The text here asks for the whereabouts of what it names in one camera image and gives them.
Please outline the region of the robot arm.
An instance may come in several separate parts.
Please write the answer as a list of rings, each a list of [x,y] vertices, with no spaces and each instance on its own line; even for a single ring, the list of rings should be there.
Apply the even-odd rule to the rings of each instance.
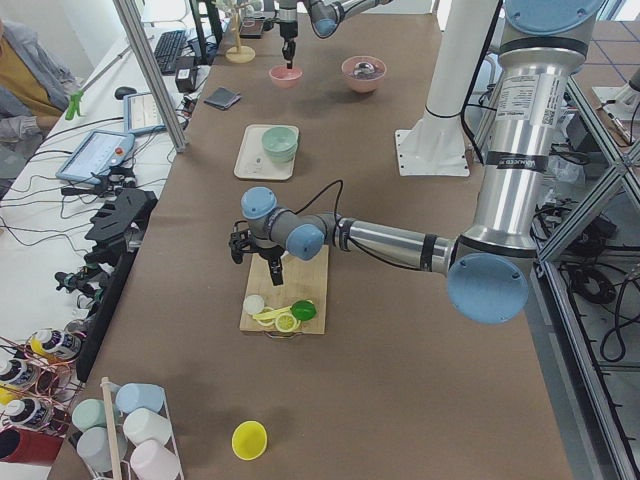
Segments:
[[[303,4],[309,16],[313,33],[320,39],[332,36],[339,25],[357,14],[386,5],[386,0],[348,0],[348,1],[279,1],[276,23],[283,39],[282,55],[285,66],[292,70],[298,37],[298,5]]]
[[[453,306],[467,318],[499,324],[528,299],[536,255],[530,235],[567,82],[584,63],[598,1],[456,1],[452,4],[424,113],[397,134],[406,175],[455,176],[465,168],[461,125],[475,76],[494,36],[503,77],[484,177],[472,224],[446,239],[343,217],[309,215],[281,206],[265,187],[247,190],[247,228],[234,230],[234,262],[256,254],[283,281],[281,258],[314,258],[325,245],[358,249],[393,266],[438,272]]]

